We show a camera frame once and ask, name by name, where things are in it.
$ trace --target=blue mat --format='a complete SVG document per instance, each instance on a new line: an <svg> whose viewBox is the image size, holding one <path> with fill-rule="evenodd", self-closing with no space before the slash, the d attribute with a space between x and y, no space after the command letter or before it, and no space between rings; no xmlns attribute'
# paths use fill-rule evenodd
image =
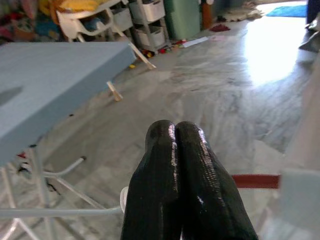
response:
<svg viewBox="0 0 320 240"><path fill-rule="evenodd" d="M307 17L307 5L280 6L267 14L268 17Z"/></svg>

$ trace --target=green cabinet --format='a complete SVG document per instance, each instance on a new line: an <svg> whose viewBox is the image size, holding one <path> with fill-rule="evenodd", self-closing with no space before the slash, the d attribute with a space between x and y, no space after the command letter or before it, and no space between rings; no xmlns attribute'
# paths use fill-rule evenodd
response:
<svg viewBox="0 0 320 240"><path fill-rule="evenodd" d="M200 32L198 0L164 0L165 21L173 40L193 37Z"/></svg>

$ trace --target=red handle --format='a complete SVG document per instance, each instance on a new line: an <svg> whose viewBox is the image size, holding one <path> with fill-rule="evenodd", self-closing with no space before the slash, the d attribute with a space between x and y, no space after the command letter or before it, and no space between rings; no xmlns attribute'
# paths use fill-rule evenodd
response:
<svg viewBox="0 0 320 240"><path fill-rule="evenodd" d="M280 175L240 174L232 175L239 189L278 189Z"/></svg>

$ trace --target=paper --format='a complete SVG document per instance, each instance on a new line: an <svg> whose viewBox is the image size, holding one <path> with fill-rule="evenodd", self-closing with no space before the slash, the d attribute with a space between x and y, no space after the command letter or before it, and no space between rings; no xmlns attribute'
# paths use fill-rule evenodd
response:
<svg viewBox="0 0 320 240"><path fill-rule="evenodd" d="M203 43L203 42L207 41L208 39L209 39L208 37L204 36L204 37L198 38L196 40L187 41L183 44L183 47L187 48L187 47L193 46L195 44Z"/></svg>

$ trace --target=light blue table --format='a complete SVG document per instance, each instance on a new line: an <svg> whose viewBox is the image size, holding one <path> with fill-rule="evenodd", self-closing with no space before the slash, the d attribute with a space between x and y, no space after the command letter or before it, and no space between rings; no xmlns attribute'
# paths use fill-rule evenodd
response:
<svg viewBox="0 0 320 240"><path fill-rule="evenodd" d="M17 153L36 144L56 123L106 89L106 82L134 60L135 55L127 42L10 43L0 46L0 168L11 207L0 208L0 218L14 218L12 229L19 224L33 240L40 240L22 219L40 217L46 224L48 236L45 239L56 240L51 217L103 216L120 210L119 207L105 209L61 178L83 159L61 172L45 172L35 147L29 148L28 157L32 159L32 176L44 208L17 208L6 164L10 165ZM49 209L45 178L55 178L98 209Z"/></svg>

